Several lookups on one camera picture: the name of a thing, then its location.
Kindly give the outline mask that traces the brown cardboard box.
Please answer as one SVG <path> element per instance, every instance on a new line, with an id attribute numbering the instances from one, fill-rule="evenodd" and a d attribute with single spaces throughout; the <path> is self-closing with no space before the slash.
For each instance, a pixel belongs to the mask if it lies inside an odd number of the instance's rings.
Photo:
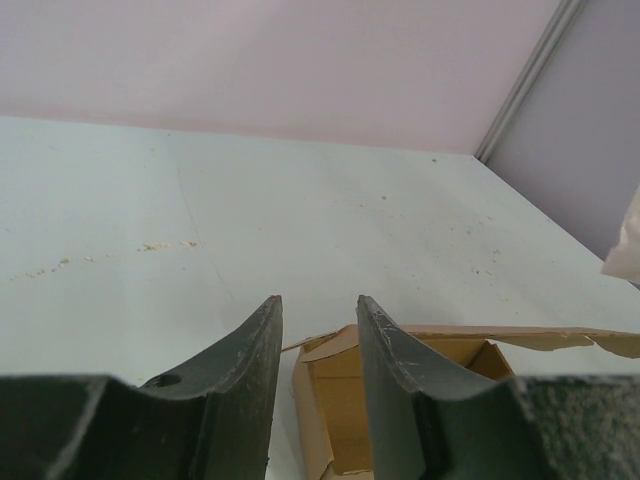
<path id="1" fill-rule="evenodd" d="M 636 375 L 639 336 L 584 327 L 419 326 L 405 331 L 492 380 L 509 375 Z M 358 329 L 296 344 L 293 388 L 305 476 L 370 479 L 372 457 Z"/>

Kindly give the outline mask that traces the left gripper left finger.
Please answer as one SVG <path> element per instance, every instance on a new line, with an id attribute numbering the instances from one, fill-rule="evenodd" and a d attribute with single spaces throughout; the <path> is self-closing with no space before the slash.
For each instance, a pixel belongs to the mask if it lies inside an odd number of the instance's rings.
<path id="1" fill-rule="evenodd" d="M 283 333 L 280 296 L 135 387 L 109 375 L 1 380 L 5 479 L 261 479 Z"/>

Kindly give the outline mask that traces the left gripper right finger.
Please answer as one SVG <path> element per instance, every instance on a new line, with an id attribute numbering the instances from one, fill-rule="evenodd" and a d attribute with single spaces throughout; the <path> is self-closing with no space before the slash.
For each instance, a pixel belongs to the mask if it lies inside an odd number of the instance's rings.
<path id="1" fill-rule="evenodd" d="M 494 381 L 357 302 L 378 479 L 635 479 L 639 380 L 632 375 Z"/>

